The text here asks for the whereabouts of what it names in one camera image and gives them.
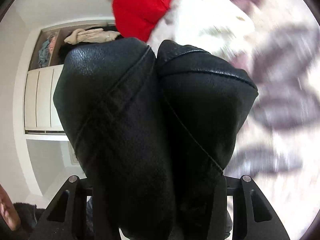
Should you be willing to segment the grey gloved right hand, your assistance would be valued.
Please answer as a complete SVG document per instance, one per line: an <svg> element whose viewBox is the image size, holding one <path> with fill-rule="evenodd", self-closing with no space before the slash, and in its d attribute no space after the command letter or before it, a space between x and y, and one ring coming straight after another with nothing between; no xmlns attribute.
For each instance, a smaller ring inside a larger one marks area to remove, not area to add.
<svg viewBox="0 0 320 240"><path fill-rule="evenodd" d="M21 226L20 217L5 189L0 185L1 216L11 231Z"/></svg>

